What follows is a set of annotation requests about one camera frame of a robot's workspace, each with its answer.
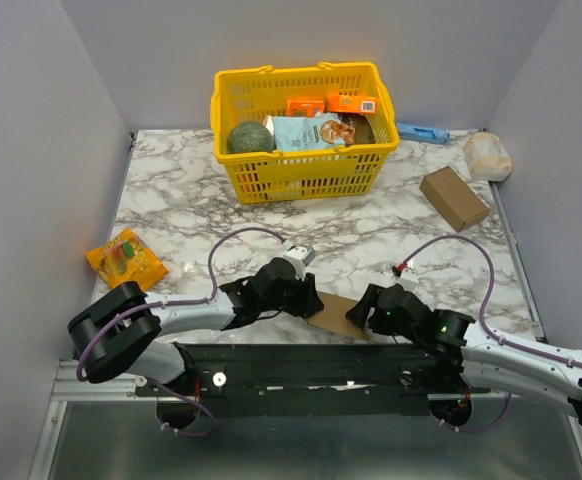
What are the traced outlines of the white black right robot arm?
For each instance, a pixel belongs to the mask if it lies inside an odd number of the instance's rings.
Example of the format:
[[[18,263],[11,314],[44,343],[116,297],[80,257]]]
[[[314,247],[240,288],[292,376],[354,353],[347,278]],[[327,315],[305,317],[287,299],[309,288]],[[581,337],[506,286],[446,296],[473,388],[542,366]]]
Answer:
[[[464,383],[505,391],[550,404],[582,427],[582,350],[489,331],[468,315],[430,309],[400,285],[369,285],[346,318],[380,335],[402,336],[442,359],[430,370],[442,391]]]

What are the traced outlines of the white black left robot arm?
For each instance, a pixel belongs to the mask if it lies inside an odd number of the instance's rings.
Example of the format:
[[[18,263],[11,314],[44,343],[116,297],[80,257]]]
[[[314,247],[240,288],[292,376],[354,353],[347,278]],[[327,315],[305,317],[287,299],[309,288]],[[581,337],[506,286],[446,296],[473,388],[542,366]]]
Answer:
[[[275,257],[256,274],[223,284],[211,300],[145,293],[124,282],[76,315],[68,332],[79,355],[77,377],[92,384],[123,373],[156,380],[172,395],[193,380],[183,349],[159,337],[194,330],[239,329],[284,312],[308,319],[324,309],[311,273],[302,262]]]

